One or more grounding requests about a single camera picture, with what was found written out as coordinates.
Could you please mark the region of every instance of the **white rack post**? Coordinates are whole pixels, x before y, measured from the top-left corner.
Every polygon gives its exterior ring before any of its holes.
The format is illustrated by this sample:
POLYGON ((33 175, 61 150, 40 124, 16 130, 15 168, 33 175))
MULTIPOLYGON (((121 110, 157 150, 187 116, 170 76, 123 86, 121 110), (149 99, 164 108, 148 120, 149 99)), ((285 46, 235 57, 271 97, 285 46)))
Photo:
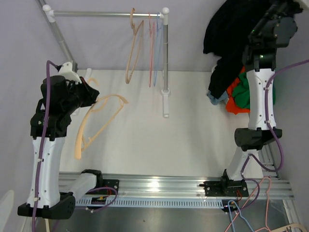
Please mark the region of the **white rack post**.
MULTIPOLYGON (((46 15, 46 20, 50 25, 55 38, 57 39, 59 46, 64 53, 68 61, 73 61, 73 56, 68 48, 66 41, 63 38, 63 35, 58 27, 58 24, 55 20, 56 16, 59 17, 130 17, 130 13, 117 13, 117 12, 100 12, 100 11, 54 11, 49 5, 46 4, 45 0, 37 0, 39 6, 43 13, 46 15)), ((163 89, 161 90, 163 98, 163 117, 169 117, 169 8, 165 7, 162 9, 162 13, 158 14, 133 14, 134 18, 159 18, 163 19, 163 53, 164 53, 164 67, 163 67, 163 89)))
POLYGON ((164 68, 163 68, 163 89, 161 90, 163 96, 163 117, 169 117, 169 9, 163 8, 163 41, 164 41, 164 68))

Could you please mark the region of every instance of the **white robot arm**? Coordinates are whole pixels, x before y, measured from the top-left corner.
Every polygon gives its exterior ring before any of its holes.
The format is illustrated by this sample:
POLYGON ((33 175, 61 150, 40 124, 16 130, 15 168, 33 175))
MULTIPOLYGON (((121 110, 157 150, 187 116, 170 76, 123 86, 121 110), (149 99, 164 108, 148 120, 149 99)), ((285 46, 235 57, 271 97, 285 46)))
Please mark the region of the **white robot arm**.
POLYGON ((76 201, 89 190, 103 186, 100 171, 84 170, 72 186, 65 192, 59 192, 60 156, 71 122, 70 115, 79 107, 94 104, 99 92, 78 76, 74 63, 67 62, 56 68, 59 75, 50 77, 50 91, 46 79, 41 85, 43 98, 39 100, 36 114, 30 121, 30 134, 34 146, 33 175, 27 202, 18 207, 17 213, 20 216, 32 217, 35 210, 36 217, 68 219, 74 211, 76 201), (43 135, 44 116, 47 110, 42 110, 41 107, 47 105, 48 92, 49 113, 45 125, 46 135, 43 135), (45 139, 42 156, 39 157, 42 137, 45 139))
POLYGON ((264 145, 282 137, 282 130, 276 128, 273 114, 273 75, 277 48, 287 47, 297 31, 294 15, 303 11, 301 6, 309 8, 307 0, 298 2, 272 0, 271 7, 248 36, 243 64, 250 89, 249 125, 248 128, 236 129, 238 147, 221 180, 206 181, 200 185, 205 188, 206 196, 237 197, 237 191, 240 191, 242 196, 248 197, 243 172, 249 158, 258 157, 258 151, 264 145))

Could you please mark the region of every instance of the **black clamp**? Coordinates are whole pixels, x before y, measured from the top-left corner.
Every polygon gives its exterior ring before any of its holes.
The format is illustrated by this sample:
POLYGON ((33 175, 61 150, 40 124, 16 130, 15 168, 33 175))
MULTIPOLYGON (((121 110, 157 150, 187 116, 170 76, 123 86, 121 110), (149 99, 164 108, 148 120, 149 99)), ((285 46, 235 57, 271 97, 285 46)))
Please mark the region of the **black clamp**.
MULTIPOLYGON (((99 170, 92 170, 92 169, 86 169, 82 171, 83 173, 90 173, 93 174, 97 177, 97 184, 95 188, 101 188, 101 187, 110 187, 114 188, 117 193, 119 190, 119 180, 116 179, 103 179, 102 172, 99 170)), ((91 195, 115 195, 113 191, 110 191, 108 189, 103 189, 103 190, 97 190, 97 191, 92 191, 89 194, 91 195)))
POLYGON ((199 185, 205 190, 206 197, 248 197, 248 187, 244 180, 230 180, 227 176, 226 169, 220 178, 220 181, 205 181, 199 185))

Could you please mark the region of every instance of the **orange cloth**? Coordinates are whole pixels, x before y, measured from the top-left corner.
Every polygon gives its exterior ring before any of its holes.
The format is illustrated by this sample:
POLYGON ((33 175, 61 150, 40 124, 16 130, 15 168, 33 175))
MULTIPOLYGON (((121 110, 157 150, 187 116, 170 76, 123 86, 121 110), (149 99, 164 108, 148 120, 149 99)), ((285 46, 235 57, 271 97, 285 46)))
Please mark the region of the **orange cloth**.
MULTIPOLYGON (((242 68, 240 73, 245 72, 245 67, 242 68)), ((228 102, 225 106, 226 110, 230 113, 238 114, 238 113, 250 113, 250 109, 242 109, 238 107, 235 103, 234 98, 232 97, 234 88, 238 85, 240 79, 237 77, 235 81, 227 88, 226 92, 228 94, 228 102)))

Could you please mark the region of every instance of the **fabric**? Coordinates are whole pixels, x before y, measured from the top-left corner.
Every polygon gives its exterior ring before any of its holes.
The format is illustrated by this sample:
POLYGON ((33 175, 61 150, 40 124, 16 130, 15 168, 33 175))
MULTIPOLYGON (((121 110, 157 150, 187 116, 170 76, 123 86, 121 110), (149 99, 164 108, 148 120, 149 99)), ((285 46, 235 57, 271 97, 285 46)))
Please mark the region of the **fabric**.
POLYGON ((228 102, 225 106, 226 111, 234 113, 235 115, 239 113, 250 113, 250 109, 242 109, 238 107, 235 103, 235 100, 232 96, 234 88, 239 84, 240 79, 237 77, 234 82, 227 88, 226 92, 229 96, 228 102))
POLYGON ((248 35, 269 7, 269 0, 227 0, 210 20, 203 52, 221 56, 208 88, 215 98, 238 77, 248 35))
MULTIPOLYGON (((247 79, 247 73, 243 72, 239 75, 239 83, 233 89, 232 97, 235 104, 242 109, 250 109, 250 89, 247 79)), ((276 102, 276 91, 273 86, 273 104, 276 102)))
POLYGON ((219 97, 219 99, 216 99, 214 96, 212 96, 210 91, 208 91, 207 96, 209 97, 213 105, 217 105, 221 101, 228 101, 228 94, 226 91, 221 95, 221 97, 219 97))

